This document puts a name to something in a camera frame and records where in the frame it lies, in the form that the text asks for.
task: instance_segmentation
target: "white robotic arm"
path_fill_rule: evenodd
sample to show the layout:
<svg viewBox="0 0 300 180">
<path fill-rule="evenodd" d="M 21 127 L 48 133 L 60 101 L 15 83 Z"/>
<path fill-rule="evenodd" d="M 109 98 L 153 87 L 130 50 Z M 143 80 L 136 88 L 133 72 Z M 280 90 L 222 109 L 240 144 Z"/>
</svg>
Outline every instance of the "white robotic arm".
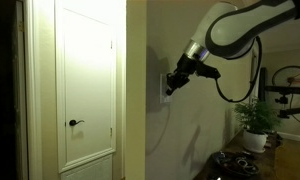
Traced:
<svg viewBox="0 0 300 180">
<path fill-rule="evenodd" d="M 217 69 L 203 64 L 210 53 L 238 59 L 249 52 L 260 33 L 293 18 L 300 18 L 300 0 L 261 0 L 240 10 L 227 2 L 215 4 L 199 23 L 176 70 L 167 74 L 166 93 L 181 88 L 194 72 L 219 78 Z"/>
</svg>

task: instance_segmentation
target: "white door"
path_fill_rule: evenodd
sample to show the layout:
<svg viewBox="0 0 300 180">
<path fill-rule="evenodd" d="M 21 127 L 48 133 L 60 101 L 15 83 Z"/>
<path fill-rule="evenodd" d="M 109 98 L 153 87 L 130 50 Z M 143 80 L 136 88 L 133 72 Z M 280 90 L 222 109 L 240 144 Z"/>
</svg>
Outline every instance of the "white door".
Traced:
<svg viewBox="0 0 300 180">
<path fill-rule="evenodd" d="M 108 155 L 115 148 L 113 29 L 103 18 L 82 11 L 93 6 L 90 1 L 69 1 L 57 13 L 60 171 Z"/>
<path fill-rule="evenodd" d="M 23 4 L 16 2 L 16 13 L 13 28 L 13 71 L 14 71 L 14 108 L 16 115 L 16 168 L 19 180 L 28 179 L 27 120 L 25 96 L 25 59 L 23 32 Z"/>
</svg>

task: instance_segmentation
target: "wall outlet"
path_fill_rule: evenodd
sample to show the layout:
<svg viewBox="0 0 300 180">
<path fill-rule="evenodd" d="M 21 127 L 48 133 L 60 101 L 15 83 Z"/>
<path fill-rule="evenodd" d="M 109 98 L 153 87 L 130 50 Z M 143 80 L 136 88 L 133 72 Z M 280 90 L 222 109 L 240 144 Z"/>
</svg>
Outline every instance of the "wall outlet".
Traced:
<svg viewBox="0 0 300 180">
<path fill-rule="evenodd" d="M 172 97 L 166 94 L 168 89 L 166 74 L 160 74 L 160 103 L 169 103 L 172 101 Z"/>
</svg>

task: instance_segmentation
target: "bicycle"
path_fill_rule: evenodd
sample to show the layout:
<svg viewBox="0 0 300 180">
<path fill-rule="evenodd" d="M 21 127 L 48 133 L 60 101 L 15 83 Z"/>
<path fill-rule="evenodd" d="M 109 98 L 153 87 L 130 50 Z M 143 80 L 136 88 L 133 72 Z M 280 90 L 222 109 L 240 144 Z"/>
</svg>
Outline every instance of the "bicycle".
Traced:
<svg viewBox="0 0 300 180">
<path fill-rule="evenodd" d="M 272 76 L 273 86 L 300 87 L 300 66 L 285 66 Z"/>
</svg>

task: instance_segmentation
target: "door frame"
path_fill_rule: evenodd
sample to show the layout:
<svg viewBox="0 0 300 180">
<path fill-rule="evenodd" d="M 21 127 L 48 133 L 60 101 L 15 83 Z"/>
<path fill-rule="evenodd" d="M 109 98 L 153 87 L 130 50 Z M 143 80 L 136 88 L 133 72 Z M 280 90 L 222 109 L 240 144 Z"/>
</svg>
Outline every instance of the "door frame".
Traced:
<svg viewBox="0 0 300 180">
<path fill-rule="evenodd" d="M 42 180 L 42 134 L 40 108 L 40 71 L 38 61 L 38 12 L 39 2 L 25 0 L 24 38 L 26 71 L 26 104 L 28 130 L 29 180 Z"/>
</svg>

